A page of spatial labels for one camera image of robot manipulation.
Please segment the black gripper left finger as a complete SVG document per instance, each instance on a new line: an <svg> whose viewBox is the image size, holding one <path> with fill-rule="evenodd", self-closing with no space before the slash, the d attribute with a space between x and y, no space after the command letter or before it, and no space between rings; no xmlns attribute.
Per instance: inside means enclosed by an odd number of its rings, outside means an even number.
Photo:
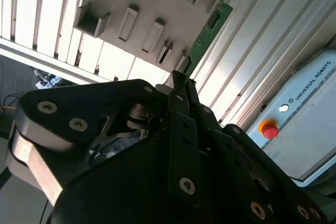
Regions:
<svg viewBox="0 0 336 224"><path fill-rule="evenodd" d="M196 123L186 92L187 75L173 71L164 84L141 79L67 86L25 93L15 117L16 176L40 188L51 205L92 166L89 151L146 133L168 143L167 190L197 207L199 159Z"/></svg>

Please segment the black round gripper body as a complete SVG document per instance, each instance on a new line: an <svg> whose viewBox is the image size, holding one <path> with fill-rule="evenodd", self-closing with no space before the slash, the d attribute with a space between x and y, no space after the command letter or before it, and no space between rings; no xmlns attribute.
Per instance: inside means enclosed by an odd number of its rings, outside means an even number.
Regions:
<svg viewBox="0 0 336 224"><path fill-rule="evenodd" d="M52 222L223 223L212 189L211 151L201 149L198 130L196 133L197 207L167 190L167 141L143 139L72 180L54 207Z"/></svg>

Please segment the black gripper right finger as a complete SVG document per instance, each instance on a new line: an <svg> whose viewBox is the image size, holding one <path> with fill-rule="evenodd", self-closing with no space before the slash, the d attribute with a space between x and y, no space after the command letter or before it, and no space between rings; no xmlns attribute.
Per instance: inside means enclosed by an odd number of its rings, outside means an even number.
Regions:
<svg viewBox="0 0 336 224"><path fill-rule="evenodd" d="M211 151L216 205L223 223L328 223L319 206L234 124L220 127L186 82L201 149Z"/></svg>

